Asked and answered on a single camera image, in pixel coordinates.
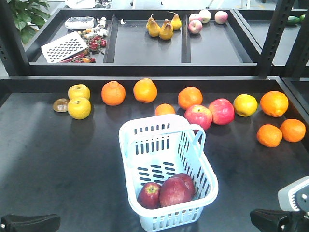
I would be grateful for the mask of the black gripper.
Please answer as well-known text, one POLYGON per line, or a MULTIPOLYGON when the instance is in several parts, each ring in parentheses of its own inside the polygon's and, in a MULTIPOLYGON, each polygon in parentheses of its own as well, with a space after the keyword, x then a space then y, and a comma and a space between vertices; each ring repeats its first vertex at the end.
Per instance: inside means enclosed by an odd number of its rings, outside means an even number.
POLYGON ((308 232, 309 217, 302 211, 255 209, 251 223, 261 232, 308 232))

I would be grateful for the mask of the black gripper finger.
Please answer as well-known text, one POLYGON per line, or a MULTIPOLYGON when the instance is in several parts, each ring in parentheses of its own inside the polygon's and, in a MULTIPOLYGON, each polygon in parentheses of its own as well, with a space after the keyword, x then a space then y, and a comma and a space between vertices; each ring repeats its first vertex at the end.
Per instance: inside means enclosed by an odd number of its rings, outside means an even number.
POLYGON ((1 232, 56 232, 61 218, 57 214, 44 216, 5 215, 0 220, 1 232))

